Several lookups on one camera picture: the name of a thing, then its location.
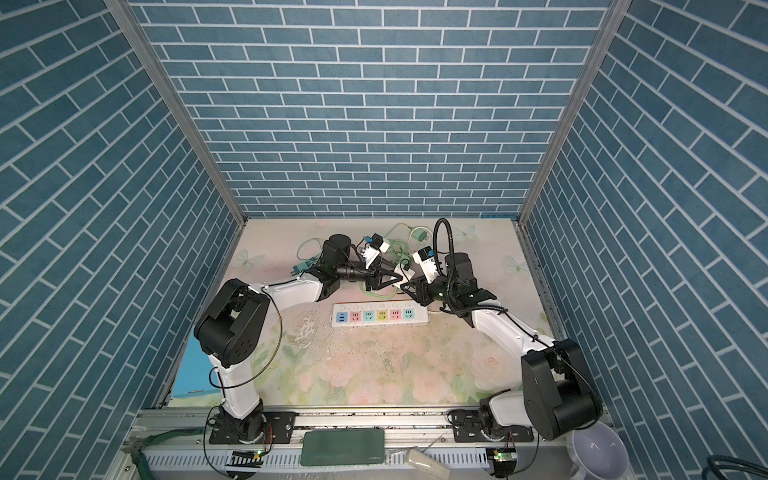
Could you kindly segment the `white power strip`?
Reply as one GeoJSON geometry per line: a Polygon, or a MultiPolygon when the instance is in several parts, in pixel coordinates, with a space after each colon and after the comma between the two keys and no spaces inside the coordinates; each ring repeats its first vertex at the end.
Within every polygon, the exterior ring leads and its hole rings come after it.
{"type": "Polygon", "coordinates": [[[331,314],[334,328],[426,325],[426,307],[412,300],[336,303],[331,314]]]}

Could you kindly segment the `white charger adapter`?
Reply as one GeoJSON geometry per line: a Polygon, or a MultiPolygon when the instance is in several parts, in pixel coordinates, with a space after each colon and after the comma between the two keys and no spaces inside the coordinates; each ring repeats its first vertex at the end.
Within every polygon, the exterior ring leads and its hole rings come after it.
{"type": "Polygon", "coordinates": [[[399,264],[395,267],[394,271],[401,276],[401,279],[394,284],[394,286],[397,288],[401,288],[403,284],[408,283],[415,274],[415,272],[410,268],[409,263],[399,264]]]}

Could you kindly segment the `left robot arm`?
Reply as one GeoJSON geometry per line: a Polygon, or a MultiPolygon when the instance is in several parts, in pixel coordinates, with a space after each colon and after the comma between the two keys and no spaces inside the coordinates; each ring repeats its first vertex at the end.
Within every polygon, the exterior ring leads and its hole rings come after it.
{"type": "Polygon", "coordinates": [[[263,402],[251,370],[267,315],[329,298],[342,282],[361,282],[368,291],[403,279],[394,264],[382,258],[390,243],[381,235],[366,237],[356,248],[342,234],[330,236],[318,259],[289,280],[248,284],[239,279],[224,283],[194,328],[194,337],[212,363],[209,383],[223,393],[221,408],[235,421],[259,418],[263,402]]]}

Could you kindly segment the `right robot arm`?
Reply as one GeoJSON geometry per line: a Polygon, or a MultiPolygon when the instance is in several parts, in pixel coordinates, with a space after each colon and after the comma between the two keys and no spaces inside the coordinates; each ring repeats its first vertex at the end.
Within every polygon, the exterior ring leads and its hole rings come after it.
{"type": "Polygon", "coordinates": [[[522,406],[536,432],[546,440],[586,429],[603,415],[580,346],[555,340],[515,317],[496,295],[478,286],[469,256],[448,254],[443,263],[429,247],[413,255],[419,275],[408,275],[400,288],[427,306],[439,301],[441,310],[463,319],[511,356],[520,360],[522,406]]]}

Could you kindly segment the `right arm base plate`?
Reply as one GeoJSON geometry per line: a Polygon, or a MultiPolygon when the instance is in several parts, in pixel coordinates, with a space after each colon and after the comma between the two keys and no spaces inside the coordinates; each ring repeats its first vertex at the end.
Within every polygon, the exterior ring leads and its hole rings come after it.
{"type": "Polygon", "coordinates": [[[534,432],[530,426],[498,424],[487,409],[452,409],[446,415],[454,441],[472,442],[533,442],[534,432]]]}

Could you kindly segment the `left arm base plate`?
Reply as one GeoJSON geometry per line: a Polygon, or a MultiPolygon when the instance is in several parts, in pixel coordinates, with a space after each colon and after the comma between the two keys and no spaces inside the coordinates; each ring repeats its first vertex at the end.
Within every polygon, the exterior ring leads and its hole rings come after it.
{"type": "Polygon", "coordinates": [[[213,445],[288,444],[295,420],[295,412],[256,412],[236,419],[218,409],[207,422],[207,440],[213,445]]]}

